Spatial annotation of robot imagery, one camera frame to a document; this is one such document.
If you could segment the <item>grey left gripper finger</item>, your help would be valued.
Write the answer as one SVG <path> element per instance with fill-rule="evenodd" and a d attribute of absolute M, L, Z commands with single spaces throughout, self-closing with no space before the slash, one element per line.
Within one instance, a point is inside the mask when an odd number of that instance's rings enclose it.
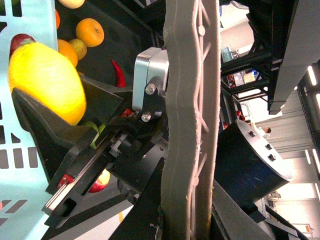
<path fill-rule="evenodd" d="M 217 0 L 166 2 L 169 143 L 160 192 L 165 240 L 210 237 L 220 122 L 219 27 Z"/>

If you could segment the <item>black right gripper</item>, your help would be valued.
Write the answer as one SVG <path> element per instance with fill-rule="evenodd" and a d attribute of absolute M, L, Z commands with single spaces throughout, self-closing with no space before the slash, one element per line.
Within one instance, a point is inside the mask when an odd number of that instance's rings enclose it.
<path fill-rule="evenodd" d="M 133 90 L 119 88 L 86 76 L 80 77 L 86 97 L 82 121 L 101 122 L 104 129 L 90 146 L 96 131 L 83 125 L 70 125 L 41 102 L 14 88 L 11 97 L 21 127 L 29 132 L 38 151 L 52 194 L 43 210 L 45 224 L 60 228 L 80 205 L 103 170 L 141 193 L 159 158 L 143 160 L 160 140 L 168 137 L 166 111 L 134 111 Z"/>

